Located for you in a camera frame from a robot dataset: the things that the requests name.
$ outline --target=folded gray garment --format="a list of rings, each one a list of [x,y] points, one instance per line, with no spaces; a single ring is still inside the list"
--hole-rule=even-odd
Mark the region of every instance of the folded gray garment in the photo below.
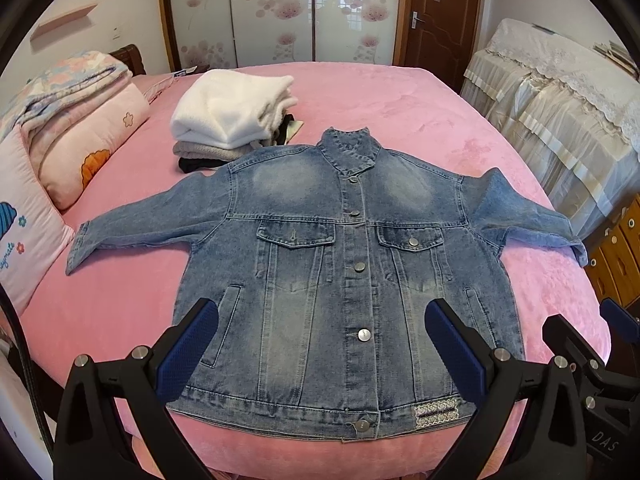
[[[174,144],[174,155],[181,156],[182,158],[213,158],[215,160],[226,160],[231,162],[240,158],[247,153],[251,153],[256,148],[260,148],[262,145],[258,142],[252,142],[251,144],[245,144],[239,148],[232,150],[225,150],[223,148],[216,148],[214,146],[207,146],[206,144],[199,144],[198,142],[188,142],[186,140],[178,140]]]

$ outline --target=jacket collar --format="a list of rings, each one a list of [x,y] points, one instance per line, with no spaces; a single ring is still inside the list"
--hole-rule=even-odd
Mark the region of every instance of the jacket collar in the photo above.
[[[373,167],[381,146],[368,128],[355,132],[329,128],[322,134],[318,148],[336,170],[351,176]]]

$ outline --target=jacket's left sleeve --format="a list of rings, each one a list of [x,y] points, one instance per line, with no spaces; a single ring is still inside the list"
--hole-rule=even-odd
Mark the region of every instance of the jacket's left sleeve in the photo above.
[[[518,194],[497,168],[483,176],[464,177],[462,205],[469,226],[498,252],[507,237],[546,247],[571,247],[583,267],[587,251],[566,216]]]
[[[195,244],[226,218],[231,196],[230,174],[190,175],[171,189],[113,209],[78,229],[66,260],[66,274],[96,249]]]

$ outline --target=sliding wardrobe door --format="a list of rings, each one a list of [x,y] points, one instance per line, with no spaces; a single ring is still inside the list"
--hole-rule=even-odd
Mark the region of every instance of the sliding wardrobe door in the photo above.
[[[391,64],[398,0],[316,0],[316,60]]]
[[[184,68],[235,68],[229,0],[171,0],[175,37]]]
[[[239,66],[313,59],[310,0],[231,0]]]

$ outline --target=pink bedspread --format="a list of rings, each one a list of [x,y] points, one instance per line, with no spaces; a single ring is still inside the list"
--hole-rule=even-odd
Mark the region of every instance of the pink bedspread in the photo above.
[[[272,65],[243,72],[295,78],[292,92],[300,104],[292,112],[305,121],[296,142],[315,144],[329,126],[343,131],[368,126],[386,148],[447,170],[479,176],[497,166],[519,193],[550,207],[508,142],[431,73],[331,63]],[[71,227],[165,190],[183,178],[172,154],[169,119],[193,81],[193,77],[181,79],[153,102],[151,118],[110,158],[65,214]],[[187,261],[183,246],[97,251],[66,277],[67,254],[68,248],[22,315],[34,359],[61,384],[80,353],[97,361],[119,359],[136,345],[152,345],[171,323]],[[542,342],[541,327],[547,316],[558,312],[608,358],[609,330],[598,316],[595,294],[571,250],[509,242],[502,261],[513,285],[529,360],[547,362],[551,358]],[[126,407],[121,405],[121,412],[127,430],[138,434]],[[494,466],[506,452],[519,413],[514,410],[512,414]],[[181,415],[175,418],[208,466],[274,480],[372,480],[430,470],[462,429],[342,444],[257,436]]]

